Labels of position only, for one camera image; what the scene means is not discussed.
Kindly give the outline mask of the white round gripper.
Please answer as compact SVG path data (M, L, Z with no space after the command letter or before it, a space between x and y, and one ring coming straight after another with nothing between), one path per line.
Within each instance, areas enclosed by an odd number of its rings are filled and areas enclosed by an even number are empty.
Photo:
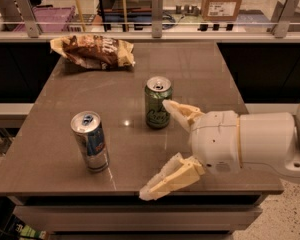
M204 166L212 174L240 170L239 116L234 111L204 114L198 107L173 100L164 100L162 104L172 118L190 132L190 146L195 158L184 158L181 153L174 155L140 189L140 199L157 200L194 184L205 174Z

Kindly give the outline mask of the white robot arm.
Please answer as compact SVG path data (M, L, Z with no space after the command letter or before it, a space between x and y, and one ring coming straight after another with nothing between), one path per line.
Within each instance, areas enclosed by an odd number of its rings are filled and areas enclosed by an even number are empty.
M163 106L189 133L191 156L175 154L140 189L140 199L157 200L207 173L234 174L242 169L271 172L300 184L300 104L294 115L204 113L172 100L165 100Z

